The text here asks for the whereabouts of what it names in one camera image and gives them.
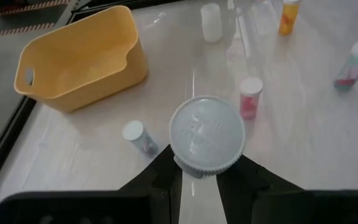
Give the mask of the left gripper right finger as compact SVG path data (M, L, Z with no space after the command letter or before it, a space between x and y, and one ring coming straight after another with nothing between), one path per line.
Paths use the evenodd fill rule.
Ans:
M246 156L216 180L227 224L358 224L358 190L305 190Z

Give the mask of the yellow plastic bin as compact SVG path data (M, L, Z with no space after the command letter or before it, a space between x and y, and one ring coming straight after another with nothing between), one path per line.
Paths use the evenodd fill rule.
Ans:
M134 86L147 74L131 10L113 6L29 42L14 89L69 113Z

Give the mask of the pink medicine bottle white cap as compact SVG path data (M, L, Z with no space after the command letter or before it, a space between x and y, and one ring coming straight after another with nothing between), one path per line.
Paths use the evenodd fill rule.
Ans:
M240 84L240 114L244 119L255 118L262 89L262 80L257 77L246 78Z

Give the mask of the white opaque medicine bottle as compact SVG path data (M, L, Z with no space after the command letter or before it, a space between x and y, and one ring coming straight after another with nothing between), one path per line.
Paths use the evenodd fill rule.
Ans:
M200 13L204 40L209 43L218 42L223 34L220 7L216 3L205 4Z

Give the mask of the dark hazard-striped floor mat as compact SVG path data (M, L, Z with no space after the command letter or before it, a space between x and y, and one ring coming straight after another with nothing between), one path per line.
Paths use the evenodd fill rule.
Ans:
M71 0L31 0L29 5L0 12L0 36L53 27Z

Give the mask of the small clear bottle white cap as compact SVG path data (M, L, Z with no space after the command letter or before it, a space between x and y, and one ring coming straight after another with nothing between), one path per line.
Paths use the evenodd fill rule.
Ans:
M122 129L122 136L148 157L152 157L158 152L157 144L145 126L138 120L128 122Z

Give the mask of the black aluminium table frame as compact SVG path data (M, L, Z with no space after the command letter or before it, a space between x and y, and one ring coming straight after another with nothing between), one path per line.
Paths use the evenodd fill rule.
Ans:
M20 96L13 89L16 62L24 45L38 34L62 27L111 6L123 5L142 9L181 0L71 0L58 22L50 28L0 36L0 170L25 126L35 100ZM16 5L14 0L0 0L0 12L24 7L31 0Z

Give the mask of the orange medicine bottle white cap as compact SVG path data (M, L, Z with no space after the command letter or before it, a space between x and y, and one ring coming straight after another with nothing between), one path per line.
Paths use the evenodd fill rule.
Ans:
M300 3L301 0L283 0L282 15L278 28L280 35L290 35L293 32Z

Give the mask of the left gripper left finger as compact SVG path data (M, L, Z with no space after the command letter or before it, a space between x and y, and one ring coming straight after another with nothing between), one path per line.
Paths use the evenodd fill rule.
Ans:
M182 171L167 146L118 190L21 192L0 202L0 224L178 224Z

